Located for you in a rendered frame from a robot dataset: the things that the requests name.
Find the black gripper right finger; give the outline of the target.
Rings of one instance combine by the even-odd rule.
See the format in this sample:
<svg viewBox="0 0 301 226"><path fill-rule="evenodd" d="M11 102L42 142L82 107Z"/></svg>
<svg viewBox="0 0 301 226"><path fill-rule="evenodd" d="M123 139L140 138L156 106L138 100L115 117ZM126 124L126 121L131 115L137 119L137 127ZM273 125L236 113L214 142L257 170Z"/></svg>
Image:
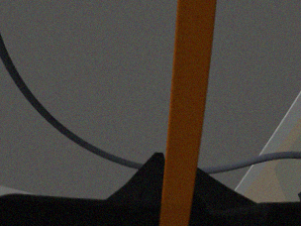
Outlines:
<svg viewBox="0 0 301 226"><path fill-rule="evenodd" d="M301 201L256 203L197 168L188 226L301 226Z"/></svg>

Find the orange-brown handle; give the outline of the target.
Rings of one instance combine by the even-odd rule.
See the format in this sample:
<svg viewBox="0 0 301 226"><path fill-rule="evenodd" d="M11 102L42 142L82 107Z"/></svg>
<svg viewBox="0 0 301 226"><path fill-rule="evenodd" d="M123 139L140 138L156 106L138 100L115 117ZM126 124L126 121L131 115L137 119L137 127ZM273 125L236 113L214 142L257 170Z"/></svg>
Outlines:
<svg viewBox="0 0 301 226"><path fill-rule="evenodd" d="M217 0L177 0L159 226L188 226L202 140Z"/></svg>

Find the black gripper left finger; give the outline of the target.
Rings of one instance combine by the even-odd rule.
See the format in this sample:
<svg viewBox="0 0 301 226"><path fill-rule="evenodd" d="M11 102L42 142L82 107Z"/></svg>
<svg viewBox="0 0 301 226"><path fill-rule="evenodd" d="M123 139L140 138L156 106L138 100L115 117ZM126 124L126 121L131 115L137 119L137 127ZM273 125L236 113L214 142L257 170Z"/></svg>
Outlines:
<svg viewBox="0 0 301 226"><path fill-rule="evenodd" d="M0 195L0 226L159 226L164 166L154 153L106 200Z"/></svg>

